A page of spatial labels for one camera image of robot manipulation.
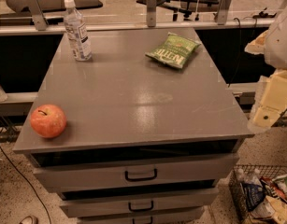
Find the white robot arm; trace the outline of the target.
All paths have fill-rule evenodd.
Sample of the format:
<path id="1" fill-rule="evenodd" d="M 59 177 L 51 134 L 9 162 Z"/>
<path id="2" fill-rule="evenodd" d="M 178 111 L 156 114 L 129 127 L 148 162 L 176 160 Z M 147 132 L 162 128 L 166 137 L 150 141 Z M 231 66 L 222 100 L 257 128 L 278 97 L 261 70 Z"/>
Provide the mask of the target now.
<path id="1" fill-rule="evenodd" d="M 248 121 L 252 132 L 263 133 L 287 110 L 287 7 L 245 51 L 263 54 L 265 62 L 275 68 L 269 77 L 260 76 Z"/>

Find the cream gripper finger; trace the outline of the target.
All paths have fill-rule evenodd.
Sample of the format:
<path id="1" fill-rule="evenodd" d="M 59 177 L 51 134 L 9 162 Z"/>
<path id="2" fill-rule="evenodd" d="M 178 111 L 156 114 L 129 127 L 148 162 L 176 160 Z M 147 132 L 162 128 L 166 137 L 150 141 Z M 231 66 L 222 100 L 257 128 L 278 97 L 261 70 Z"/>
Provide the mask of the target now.
<path id="1" fill-rule="evenodd" d="M 248 128 L 263 133 L 287 110 L 287 70 L 276 69 L 270 77 L 260 76 L 254 100 Z"/>
<path id="2" fill-rule="evenodd" d="M 262 32 L 254 40 L 252 40 L 252 42 L 247 44 L 247 46 L 244 48 L 244 51 L 253 55 L 263 54 L 265 49 L 266 35 L 267 31 Z"/>

